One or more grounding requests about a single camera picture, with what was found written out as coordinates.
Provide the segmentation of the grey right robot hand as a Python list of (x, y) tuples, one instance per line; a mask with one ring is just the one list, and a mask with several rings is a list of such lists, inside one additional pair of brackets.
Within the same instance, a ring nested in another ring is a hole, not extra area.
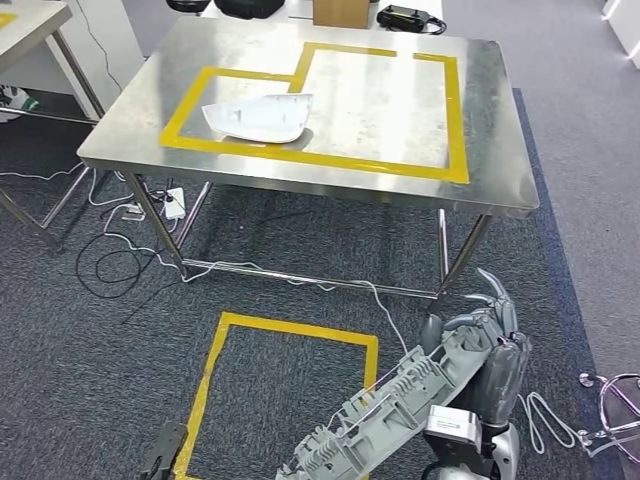
[(482, 306), (446, 322), (435, 314), (429, 315), (422, 323), (420, 345), (429, 354), (439, 346), (445, 333), (462, 327), (483, 329), (489, 337), (490, 353), (450, 405), (472, 411), (486, 427), (503, 428), (515, 405), (531, 345), (519, 330), (515, 303), (500, 280), (480, 267), (477, 272), (492, 288), (492, 294), (467, 294), (466, 300)]

